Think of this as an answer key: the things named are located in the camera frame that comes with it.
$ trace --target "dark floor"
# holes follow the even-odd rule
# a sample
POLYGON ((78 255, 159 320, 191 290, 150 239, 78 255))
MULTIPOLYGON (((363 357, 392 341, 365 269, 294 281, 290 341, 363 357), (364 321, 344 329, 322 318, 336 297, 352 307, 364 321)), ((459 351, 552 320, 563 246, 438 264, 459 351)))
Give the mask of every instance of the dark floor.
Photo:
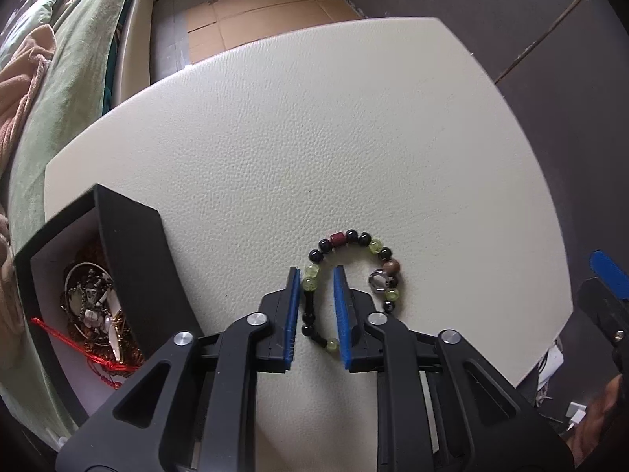
MULTIPOLYGON (((496 78, 573 0, 350 1, 368 17, 438 17, 496 78)), ((581 1, 498 87, 545 173, 573 293, 591 276, 593 250, 629 270, 629 36, 608 1, 581 1)), ((587 404, 617 374, 609 345, 581 312, 561 338, 565 363, 543 405, 556 418, 571 400, 587 404)))

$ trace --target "green bead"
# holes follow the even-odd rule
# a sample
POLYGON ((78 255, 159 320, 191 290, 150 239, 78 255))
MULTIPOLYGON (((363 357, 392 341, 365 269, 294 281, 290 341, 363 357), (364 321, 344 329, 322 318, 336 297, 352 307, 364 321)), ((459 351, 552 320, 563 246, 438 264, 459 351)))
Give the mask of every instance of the green bead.
POLYGON ((316 290, 316 278, 306 277, 301 281, 301 287, 304 288, 304 291, 314 291, 316 290))
POLYGON ((389 301, 399 300, 399 289, 387 289, 384 292, 384 297, 389 301))
POLYGON ((336 353, 338 351, 338 340, 330 339, 325 346, 325 349, 329 353, 336 353))
POLYGON ((309 264, 304 268, 304 275, 306 278, 315 278, 319 273, 319 266, 316 264, 309 264))
POLYGON ((383 249, 383 243, 378 238, 373 238, 369 244, 371 253, 379 253, 383 249))

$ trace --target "red bead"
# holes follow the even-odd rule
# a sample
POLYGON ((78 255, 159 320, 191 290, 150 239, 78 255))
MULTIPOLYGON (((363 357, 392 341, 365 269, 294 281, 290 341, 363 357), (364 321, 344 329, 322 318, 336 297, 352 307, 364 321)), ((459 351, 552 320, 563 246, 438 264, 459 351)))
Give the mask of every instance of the red bead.
POLYGON ((347 238, 342 232, 332 234, 332 236, 329 237, 329 240, 332 242, 332 247, 334 247, 335 249, 338 247, 342 247, 347 243, 347 238))

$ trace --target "green blanket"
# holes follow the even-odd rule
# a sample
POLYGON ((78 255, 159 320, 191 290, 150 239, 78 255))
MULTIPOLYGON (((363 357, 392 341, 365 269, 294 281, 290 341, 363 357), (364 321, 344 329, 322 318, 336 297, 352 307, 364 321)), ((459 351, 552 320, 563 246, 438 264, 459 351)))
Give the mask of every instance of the green blanket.
MULTIPOLYGON (((9 180, 7 214, 15 252, 44 223, 46 164, 103 112, 111 38, 125 0, 76 0, 53 25, 57 52, 24 125, 9 180)), ((57 398, 28 329, 16 365, 0 371, 0 395, 11 413, 54 448, 73 421, 57 398)))

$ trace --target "jewelry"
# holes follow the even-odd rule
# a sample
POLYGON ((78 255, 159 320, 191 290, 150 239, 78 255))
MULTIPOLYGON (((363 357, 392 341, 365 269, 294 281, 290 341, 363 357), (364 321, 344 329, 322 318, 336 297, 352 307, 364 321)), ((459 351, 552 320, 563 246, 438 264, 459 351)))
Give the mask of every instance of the jewelry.
POLYGON ((120 383, 119 381, 113 381, 113 379, 111 378, 111 373, 115 375, 119 375, 119 376, 128 376, 134 371, 137 371, 138 368, 140 367, 139 365, 118 364, 117 362, 111 362, 97 355, 94 355, 92 353, 88 353, 83 346, 80 346, 79 344, 75 343, 72 339, 70 339, 69 337, 66 337, 64 334, 62 334, 58 330, 55 330, 51 326, 48 326, 40 318, 31 318, 31 323, 33 323, 34 325, 36 324, 38 327, 48 332, 56 339, 59 339, 61 342, 67 344, 68 346, 78 351, 83 356, 85 356, 87 358, 87 367, 89 367, 90 370, 92 370, 94 374, 98 375, 102 381, 104 381, 106 384, 108 384, 114 389, 120 388, 122 383, 120 383), (103 371, 107 373, 109 378, 106 378, 101 373, 99 373, 98 370, 95 367, 93 367, 92 363, 100 365, 103 368, 103 371))
POLYGON ((317 289, 317 275, 320 270, 319 264, 327 253, 350 243, 357 243, 360 247, 368 248, 371 253, 377 255, 383 262, 382 268, 369 274, 367 282, 375 293, 384 293, 383 309, 386 313, 391 313, 395 310, 395 303, 399 301, 400 297, 400 292, 397 288, 399 283, 397 274, 400 271, 400 264, 396 259, 392 258, 393 252, 390 248, 384 247, 382 241, 372 238, 366 232, 359 236, 354 229, 350 229, 345 233, 337 232, 332 234, 329 239, 322 239, 319 242, 319 248, 310 250, 310 253, 308 253, 308 259, 310 259, 312 264, 304 268, 304 279, 301 281, 304 298, 306 299, 304 313, 301 317, 304 323, 301 327, 301 333, 330 352, 338 350, 338 340, 325 339, 315 328, 315 291, 317 289))
POLYGON ((122 364, 118 327, 124 316, 108 272, 93 262, 80 262, 66 275, 64 293, 62 308, 73 327, 88 343, 111 347, 116 362, 122 364))

